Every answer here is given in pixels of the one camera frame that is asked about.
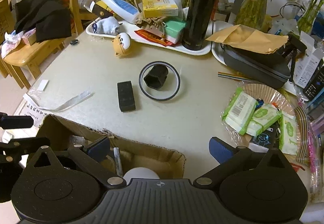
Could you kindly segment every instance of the black and white ring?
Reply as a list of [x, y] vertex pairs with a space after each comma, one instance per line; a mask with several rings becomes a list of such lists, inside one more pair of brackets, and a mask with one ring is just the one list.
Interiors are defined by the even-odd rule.
[[[176, 76], [176, 79], [177, 79], [177, 88], [175, 89], [175, 91], [172, 93], [171, 96], [167, 97], [167, 98], [155, 98], [154, 96], [152, 96], [151, 94], [149, 94], [146, 90], [144, 90], [143, 88], [143, 77], [144, 77], [144, 73], [150, 68], [150, 67], [153, 67], [155, 65], [164, 65], [166, 66], [167, 68], [171, 69], [172, 72], [174, 73], [174, 75]], [[180, 89], [180, 75], [179, 73], [177, 72], [177, 70], [172, 66], [170, 65], [169, 63], [166, 63], [164, 61], [154, 61], [154, 62], [151, 62], [149, 64], [147, 64], [140, 72], [140, 76], [138, 78], [138, 84], [140, 85], [140, 88], [141, 88], [141, 91], [146, 95], [148, 96], [148, 98], [150, 99], [153, 99], [153, 100], [156, 100], [156, 101], [166, 101], [166, 100], [170, 100], [172, 99], [174, 96], [176, 96], [176, 94], [178, 93], [179, 89]]]

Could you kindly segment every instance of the triangular hole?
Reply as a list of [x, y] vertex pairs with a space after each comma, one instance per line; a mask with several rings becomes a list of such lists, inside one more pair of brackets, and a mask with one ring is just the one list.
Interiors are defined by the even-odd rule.
[[270, 158], [270, 160], [268, 162], [268, 166], [278, 167], [278, 168], [285, 168], [285, 166], [283, 165], [281, 159], [277, 155], [272, 155], [271, 156], [271, 158]]
[[43, 167], [43, 166], [50, 166], [51, 162], [48, 159], [47, 154], [42, 153], [41, 156], [38, 158], [37, 162], [35, 163], [34, 167]]

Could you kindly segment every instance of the brown paper envelope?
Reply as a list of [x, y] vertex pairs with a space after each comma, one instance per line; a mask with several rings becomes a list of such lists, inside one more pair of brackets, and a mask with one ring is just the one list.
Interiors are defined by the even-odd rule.
[[256, 53], [269, 54], [286, 44], [288, 36], [265, 34], [247, 26], [236, 25], [214, 33], [207, 40]]

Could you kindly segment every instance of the white tabletop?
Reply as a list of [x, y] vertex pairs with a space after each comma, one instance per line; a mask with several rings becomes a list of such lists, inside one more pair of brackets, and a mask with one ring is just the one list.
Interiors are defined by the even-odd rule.
[[[85, 32], [78, 39], [79, 43], [69, 45], [30, 89], [29, 95], [39, 106], [54, 109], [90, 90], [94, 93], [91, 98], [54, 114], [93, 129], [182, 152], [187, 159], [184, 178], [193, 180], [218, 165], [209, 154], [208, 142], [217, 136], [231, 143], [220, 115], [238, 83], [217, 76], [218, 71], [229, 69], [211, 53], [190, 56], [135, 43], [132, 54], [119, 58], [114, 56], [110, 39]], [[179, 93], [167, 102], [149, 99], [138, 86], [141, 69], [157, 60], [172, 64], [181, 77]], [[36, 88], [42, 79], [49, 83], [39, 93]], [[128, 80], [133, 85], [136, 111], [122, 113], [117, 83]]]

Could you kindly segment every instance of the toy face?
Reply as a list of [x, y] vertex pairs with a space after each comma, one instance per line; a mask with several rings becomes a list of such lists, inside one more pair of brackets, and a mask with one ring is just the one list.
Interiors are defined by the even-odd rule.
[[112, 42], [116, 56], [127, 55], [130, 53], [132, 39], [127, 33], [118, 34]]

